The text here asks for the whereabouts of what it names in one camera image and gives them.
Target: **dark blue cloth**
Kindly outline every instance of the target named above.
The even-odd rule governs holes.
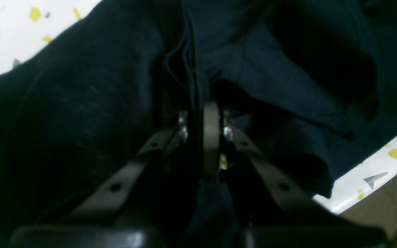
[[[102,1],[0,75],[0,248],[209,100],[329,196],[397,135],[397,1]]]

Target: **white surface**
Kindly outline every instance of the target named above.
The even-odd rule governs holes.
[[[25,62],[48,43],[43,39],[54,39],[63,30],[77,22],[74,8],[82,17],[86,16],[99,0],[0,0],[0,74],[12,69],[14,59]],[[32,8],[38,8],[41,17],[30,19]],[[315,196],[315,200],[331,212],[339,214],[384,185],[397,174],[397,159],[389,152],[397,149],[397,137],[380,151],[338,179],[332,198]],[[364,178],[387,172],[376,180],[373,189]]]
[[[397,175],[397,159],[389,155],[393,149],[397,149],[397,136],[362,164],[336,180],[330,199],[322,196],[315,196],[314,199],[335,214],[357,204],[360,201],[359,195],[364,194],[365,198]],[[373,189],[364,181],[365,178],[384,172],[387,175],[377,179]]]

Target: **beige floor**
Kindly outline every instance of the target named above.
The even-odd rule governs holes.
[[[391,240],[397,238],[397,176],[341,214],[355,223],[380,226]]]

